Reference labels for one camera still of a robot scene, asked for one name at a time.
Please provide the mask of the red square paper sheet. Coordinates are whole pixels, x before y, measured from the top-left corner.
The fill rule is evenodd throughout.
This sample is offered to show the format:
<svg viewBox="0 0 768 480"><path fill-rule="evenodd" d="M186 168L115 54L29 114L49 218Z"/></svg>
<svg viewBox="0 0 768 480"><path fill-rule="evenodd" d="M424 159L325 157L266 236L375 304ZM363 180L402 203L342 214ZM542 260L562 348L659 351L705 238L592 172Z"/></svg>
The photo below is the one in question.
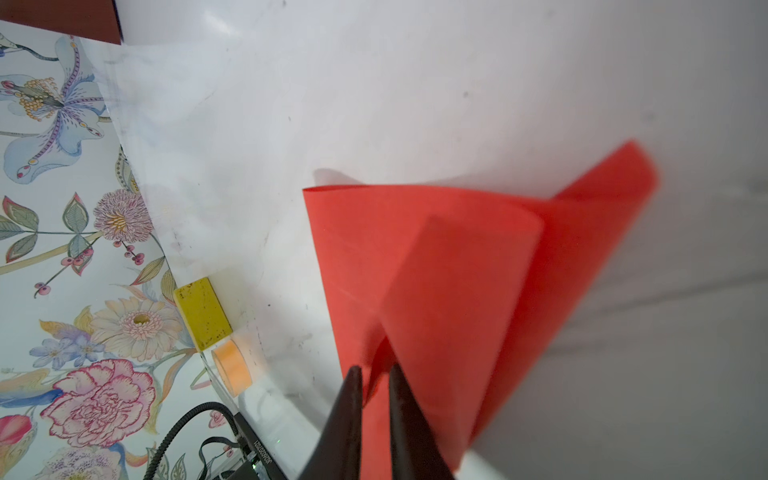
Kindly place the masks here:
<svg viewBox="0 0 768 480"><path fill-rule="evenodd" d="M330 185L304 200L340 364L362 371L361 475L389 478L389 371L458 467L654 193L629 142L549 199Z"/></svg>

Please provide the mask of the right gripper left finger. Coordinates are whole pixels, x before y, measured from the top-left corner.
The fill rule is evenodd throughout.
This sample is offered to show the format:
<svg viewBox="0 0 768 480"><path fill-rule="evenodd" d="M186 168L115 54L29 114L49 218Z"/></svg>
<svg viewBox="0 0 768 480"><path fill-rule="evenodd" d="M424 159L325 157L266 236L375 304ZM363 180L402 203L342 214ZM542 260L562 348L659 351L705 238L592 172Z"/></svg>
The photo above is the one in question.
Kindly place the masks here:
<svg viewBox="0 0 768 480"><path fill-rule="evenodd" d="M358 480L362 449L363 375L352 366L299 479Z"/></svg>

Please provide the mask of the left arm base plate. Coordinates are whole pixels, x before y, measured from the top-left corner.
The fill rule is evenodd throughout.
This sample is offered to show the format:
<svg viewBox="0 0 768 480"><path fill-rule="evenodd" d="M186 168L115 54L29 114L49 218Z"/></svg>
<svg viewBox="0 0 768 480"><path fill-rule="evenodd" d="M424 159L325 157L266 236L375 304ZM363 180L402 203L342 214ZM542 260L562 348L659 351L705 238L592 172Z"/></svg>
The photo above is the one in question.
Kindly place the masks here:
<svg viewBox="0 0 768 480"><path fill-rule="evenodd" d="M235 414L234 420L238 428L236 439L241 447L244 460L228 476L228 479L287 480L282 468L268 452L243 414Z"/></svg>

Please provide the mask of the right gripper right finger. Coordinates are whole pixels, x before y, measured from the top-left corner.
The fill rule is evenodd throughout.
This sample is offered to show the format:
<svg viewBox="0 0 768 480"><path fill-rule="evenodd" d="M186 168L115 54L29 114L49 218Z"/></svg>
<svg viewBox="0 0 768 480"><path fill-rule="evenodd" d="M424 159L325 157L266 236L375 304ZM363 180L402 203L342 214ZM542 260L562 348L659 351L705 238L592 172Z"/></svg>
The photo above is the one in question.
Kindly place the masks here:
<svg viewBox="0 0 768 480"><path fill-rule="evenodd" d="M394 480L454 480L399 365L389 373L390 453Z"/></svg>

